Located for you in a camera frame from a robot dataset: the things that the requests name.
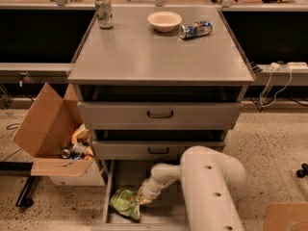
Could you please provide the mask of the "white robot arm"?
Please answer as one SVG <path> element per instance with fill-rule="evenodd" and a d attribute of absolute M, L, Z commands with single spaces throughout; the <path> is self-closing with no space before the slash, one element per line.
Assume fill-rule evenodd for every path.
<path fill-rule="evenodd" d="M 141 202 L 156 199 L 175 181 L 181 182 L 191 231 L 244 231 L 230 194 L 245 181 L 238 159 L 201 145 L 190 147 L 178 166 L 152 167 L 138 191 Z"/>

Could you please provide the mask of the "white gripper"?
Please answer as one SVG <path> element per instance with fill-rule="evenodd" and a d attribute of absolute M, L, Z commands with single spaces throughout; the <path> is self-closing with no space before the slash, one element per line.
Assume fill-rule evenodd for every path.
<path fill-rule="evenodd" d="M 144 180 L 138 190 L 138 196 L 140 197 L 140 205 L 146 205 L 156 199 L 163 189 L 163 184 L 159 183 L 155 178 L 149 177 Z"/>

